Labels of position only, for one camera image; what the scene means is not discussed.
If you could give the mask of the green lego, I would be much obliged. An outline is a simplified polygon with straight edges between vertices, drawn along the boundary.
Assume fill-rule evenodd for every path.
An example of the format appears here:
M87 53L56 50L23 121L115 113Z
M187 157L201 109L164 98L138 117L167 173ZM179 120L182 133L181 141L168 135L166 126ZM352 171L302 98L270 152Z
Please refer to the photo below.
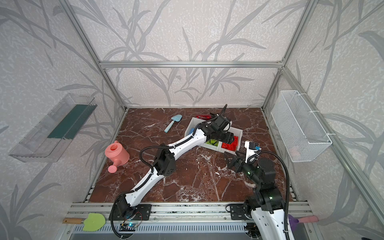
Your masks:
M217 147L219 145L218 140L210 139L206 142L206 144Z

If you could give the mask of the red lego diagonal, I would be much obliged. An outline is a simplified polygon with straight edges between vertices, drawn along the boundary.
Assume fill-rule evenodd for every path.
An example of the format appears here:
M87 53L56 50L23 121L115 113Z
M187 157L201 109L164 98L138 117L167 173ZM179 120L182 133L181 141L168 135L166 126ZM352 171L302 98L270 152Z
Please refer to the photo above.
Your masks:
M232 151L234 149L234 146L232 144L222 143L222 149L226 149L226 150Z

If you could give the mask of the red lego slim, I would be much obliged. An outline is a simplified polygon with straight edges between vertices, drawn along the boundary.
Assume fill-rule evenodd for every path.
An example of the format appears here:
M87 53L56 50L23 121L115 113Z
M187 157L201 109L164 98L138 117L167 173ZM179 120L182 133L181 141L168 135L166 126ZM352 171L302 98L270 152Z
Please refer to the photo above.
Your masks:
M234 136L234 141L231 144L234 146L233 151L236 151L237 147L239 145L239 138L238 138L238 136Z

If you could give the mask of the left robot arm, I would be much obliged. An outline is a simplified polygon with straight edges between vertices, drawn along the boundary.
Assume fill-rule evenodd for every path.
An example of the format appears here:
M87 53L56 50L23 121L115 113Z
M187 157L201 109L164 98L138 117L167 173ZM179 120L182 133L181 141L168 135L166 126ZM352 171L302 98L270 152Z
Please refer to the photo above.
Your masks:
M143 148L139 152L139 159L150 169L131 190L122 192L116 197L109 221L113 222L117 214L120 214L119 219L123 221L133 218L144 196L157 182L175 172L176 161L184 153L211 139L231 144L235 137L229 132L232 122L225 117L226 109L227 105L211 119L198 123L191 134L177 142Z

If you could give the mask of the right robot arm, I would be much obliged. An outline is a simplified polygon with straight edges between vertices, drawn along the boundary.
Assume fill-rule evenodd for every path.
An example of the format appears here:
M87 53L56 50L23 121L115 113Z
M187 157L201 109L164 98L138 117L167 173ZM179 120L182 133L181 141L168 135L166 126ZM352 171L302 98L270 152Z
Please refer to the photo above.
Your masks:
M259 158L254 164L246 163L242 153L224 154L227 167L236 173L243 173L256 187L253 195L244 202L244 214L255 222L246 230L251 236L263 240L293 240L295 237L289 222L290 192L283 197L276 186L275 163L266 158Z

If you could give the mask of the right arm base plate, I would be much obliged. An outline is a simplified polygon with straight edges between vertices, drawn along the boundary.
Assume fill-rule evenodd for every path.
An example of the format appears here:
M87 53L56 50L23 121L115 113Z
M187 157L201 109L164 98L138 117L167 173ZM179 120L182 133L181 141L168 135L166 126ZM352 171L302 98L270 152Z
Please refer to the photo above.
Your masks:
M231 220L252 220L252 217L249 212L246 212L247 205L242 204L227 204L225 207L226 211L230 213Z

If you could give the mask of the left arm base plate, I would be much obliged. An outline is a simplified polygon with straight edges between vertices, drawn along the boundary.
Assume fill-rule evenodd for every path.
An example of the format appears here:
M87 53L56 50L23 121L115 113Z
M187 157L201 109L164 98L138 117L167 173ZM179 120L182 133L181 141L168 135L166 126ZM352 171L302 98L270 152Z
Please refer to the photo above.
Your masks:
M122 216L121 211L115 205L114 210L109 215L109 221L123 221L123 220L133 220L133 221L148 221L150 219L152 210L151 204L139 204L134 207L132 210L126 211L125 215Z

